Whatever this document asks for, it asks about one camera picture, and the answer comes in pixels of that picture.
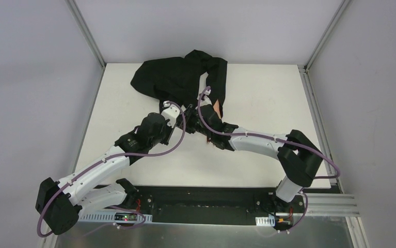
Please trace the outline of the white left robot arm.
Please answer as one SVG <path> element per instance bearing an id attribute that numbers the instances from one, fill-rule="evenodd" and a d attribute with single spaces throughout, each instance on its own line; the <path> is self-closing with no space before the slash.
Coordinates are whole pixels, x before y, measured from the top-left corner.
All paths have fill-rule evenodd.
<path id="1" fill-rule="evenodd" d="M 71 229 L 80 217 L 105 207 L 120 205 L 130 209 L 136 204 L 132 185 L 125 179 L 98 189 L 97 185 L 114 173 L 143 157 L 159 157 L 174 151 L 179 144 L 160 153 L 149 151 L 157 144 L 168 145 L 175 127 L 185 128 L 182 110 L 167 108 L 149 113 L 134 129 L 120 136 L 99 158 L 57 181 L 48 177 L 39 185 L 35 204 L 40 214 L 37 235 L 45 238 Z"/>

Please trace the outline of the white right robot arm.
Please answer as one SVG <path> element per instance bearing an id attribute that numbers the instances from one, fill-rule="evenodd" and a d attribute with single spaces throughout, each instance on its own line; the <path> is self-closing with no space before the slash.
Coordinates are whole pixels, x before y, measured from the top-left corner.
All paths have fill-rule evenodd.
<path id="1" fill-rule="evenodd" d="M 280 212 L 292 206 L 298 192 L 311 186 L 323 162 L 319 149 L 299 130 L 274 136 L 249 132 L 223 122 L 210 105 L 190 105 L 185 117 L 188 133 L 205 135 L 221 150 L 248 151 L 278 160 L 286 175 L 273 194 L 272 205 Z"/>

